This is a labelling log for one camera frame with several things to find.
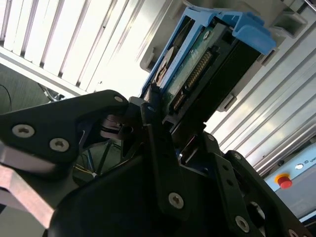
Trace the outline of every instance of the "silver screw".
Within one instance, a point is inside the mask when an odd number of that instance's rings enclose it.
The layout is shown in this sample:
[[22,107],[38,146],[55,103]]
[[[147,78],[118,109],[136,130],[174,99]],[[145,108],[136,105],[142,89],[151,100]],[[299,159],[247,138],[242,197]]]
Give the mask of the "silver screw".
[[63,138],[54,138],[49,142],[52,150],[57,152],[65,152],[69,149],[69,143]]
[[235,157],[236,159],[241,159],[240,155],[237,154],[237,153],[234,153],[234,157]]
[[17,137],[29,138],[34,135],[35,130],[27,124],[18,124],[12,128],[12,132]]
[[294,230],[289,229],[288,233],[290,234],[291,237],[298,237],[298,235],[295,233]]
[[156,110],[155,110],[153,107],[148,106],[148,109],[149,109],[150,111],[156,112]]
[[207,136],[211,141],[215,141],[215,138],[211,135],[211,134],[208,134]]
[[203,40],[206,40],[206,39],[208,38],[208,36],[209,36],[209,31],[207,31],[207,32],[205,33],[205,35],[203,36]]
[[119,96],[115,96],[114,99],[115,99],[116,101],[123,102],[123,99],[120,98]]
[[248,222],[246,222],[245,219],[243,219],[241,216],[236,216],[235,218],[236,224],[238,225],[238,227],[244,231],[245,233],[248,233],[250,228],[248,225]]
[[184,201],[183,201],[182,197],[179,194],[177,194],[177,193],[170,193],[168,199],[169,199],[169,203],[173,207],[175,207],[177,209],[182,209],[183,208]]

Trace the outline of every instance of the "green circuit board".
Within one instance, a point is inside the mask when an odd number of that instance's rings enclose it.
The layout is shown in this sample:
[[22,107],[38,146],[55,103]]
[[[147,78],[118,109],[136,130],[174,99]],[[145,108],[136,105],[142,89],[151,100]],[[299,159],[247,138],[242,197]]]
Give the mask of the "green circuit board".
[[204,67],[207,67],[208,61],[212,58],[210,49],[221,36],[224,28],[225,26],[219,24],[215,28],[207,27],[199,35],[162,96],[162,111],[165,114],[169,112],[170,102],[175,108],[181,104],[183,95],[179,90],[194,84],[194,80],[197,80]]

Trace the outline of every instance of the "red button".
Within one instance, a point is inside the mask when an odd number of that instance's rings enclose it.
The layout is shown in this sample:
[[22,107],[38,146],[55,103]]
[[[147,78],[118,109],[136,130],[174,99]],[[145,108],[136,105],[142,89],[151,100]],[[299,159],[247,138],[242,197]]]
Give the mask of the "red button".
[[282,189],[288,189],[292,186],[292,181],[287,176],[278,178],[277,183],[280,185]]

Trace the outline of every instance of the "emergency stop button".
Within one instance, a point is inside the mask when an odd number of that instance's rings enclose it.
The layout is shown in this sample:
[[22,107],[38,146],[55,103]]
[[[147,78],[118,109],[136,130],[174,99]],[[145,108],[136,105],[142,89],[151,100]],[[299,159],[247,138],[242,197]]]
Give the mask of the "emergency stop button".
[[275,178],[275,182],[280,185],[282,189],[288,189],[292,186],[292,181],[289,174],[279,174]]

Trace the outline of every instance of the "circuit board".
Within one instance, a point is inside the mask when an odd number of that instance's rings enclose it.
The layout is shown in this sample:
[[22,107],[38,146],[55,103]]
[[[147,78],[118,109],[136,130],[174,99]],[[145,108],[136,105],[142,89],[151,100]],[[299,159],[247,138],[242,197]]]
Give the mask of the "circuit board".
[[165,114],[180,108],[185,97],[189,95],[186,92],[193,89],[195,82],[209,67],[213,58],[211,48],[224,29],[225,26],[218,24],[215,28],[205,28],[199,35],[162,96],[162,111]]

